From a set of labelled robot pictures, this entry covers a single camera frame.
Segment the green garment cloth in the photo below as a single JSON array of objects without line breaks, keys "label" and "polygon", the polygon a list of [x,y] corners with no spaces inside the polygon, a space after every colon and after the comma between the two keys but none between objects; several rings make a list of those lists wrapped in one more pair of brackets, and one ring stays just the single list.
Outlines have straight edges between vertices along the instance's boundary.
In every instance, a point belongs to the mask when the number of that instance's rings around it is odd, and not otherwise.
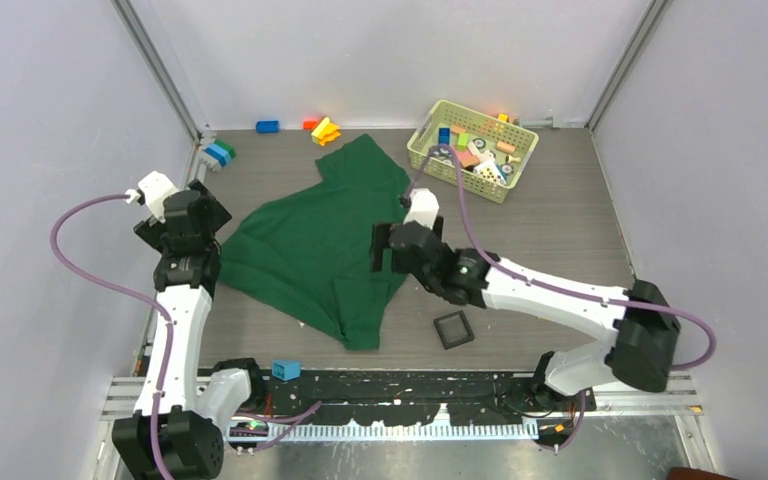
[{"label": "green garment cloth", "polygon": [[316,160],[316,185],[265,203],[221,247],[220,281],[336,339],[375,350],[405,277],[370,268],[372,229],[399,223],[405,170],[368,134]]}]

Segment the pale green plastic basket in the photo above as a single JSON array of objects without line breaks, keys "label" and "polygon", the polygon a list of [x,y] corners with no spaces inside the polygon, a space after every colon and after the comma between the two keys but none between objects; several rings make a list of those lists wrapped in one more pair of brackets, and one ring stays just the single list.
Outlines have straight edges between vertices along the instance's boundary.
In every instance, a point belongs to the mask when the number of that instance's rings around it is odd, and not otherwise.
[{"label": "pale green plastic basket", "polygon": [[[440,127],[450,128],[449,145],[438,144]],[[464,150],[457,148],[461,133],[469,135],[469,143]],[[517,185],[538,142],[539,136],[534,131],[440,100],[431,108],[423,125],[411,136],[407,150],[413,168],[455,185],[455,169],[459,167],[466,191],[501,204]],[[506,185],[496,184],[473,173],[476,165],[488,160],[493,160],[506,175]]]}]

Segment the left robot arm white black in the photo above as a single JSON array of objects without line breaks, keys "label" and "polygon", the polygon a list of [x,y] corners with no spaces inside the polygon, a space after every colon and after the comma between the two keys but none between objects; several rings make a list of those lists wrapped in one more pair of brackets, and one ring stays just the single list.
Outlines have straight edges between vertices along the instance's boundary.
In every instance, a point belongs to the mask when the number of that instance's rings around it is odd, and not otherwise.
[{"label": "left robot arm white black", "polygon": [[164,174],[141,179],[130,198],[150,212],[135,234],[160,254],[153,274],[158,314],[143,388],[112,441],[135,479],[214,479],[223,434],[239,410],[258,412],[266,383],[252,358],[220,361],[199,387],[200,347],[220,273],[218,230],[230,213],[198,180],[176,187]]}]

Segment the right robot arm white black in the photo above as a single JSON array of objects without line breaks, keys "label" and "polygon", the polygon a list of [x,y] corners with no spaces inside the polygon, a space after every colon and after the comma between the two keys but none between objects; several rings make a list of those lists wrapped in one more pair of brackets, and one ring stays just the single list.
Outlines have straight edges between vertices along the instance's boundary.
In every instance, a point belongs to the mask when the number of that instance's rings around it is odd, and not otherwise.
[{"label": "right robot arm white black", "polygon": [[592,337],[584,346],[541,357],[530,385],[537,406],[556,410],[580,391],[613,381],[665,391],[681,327],[655,285],[638,281],[625,290],[569,281],[494,253],[453,249],[441,231],[440,223],[374,225],[372,270],[381,270],[389,250],[393,272],[412,275],[450,304],[520,312]]}]

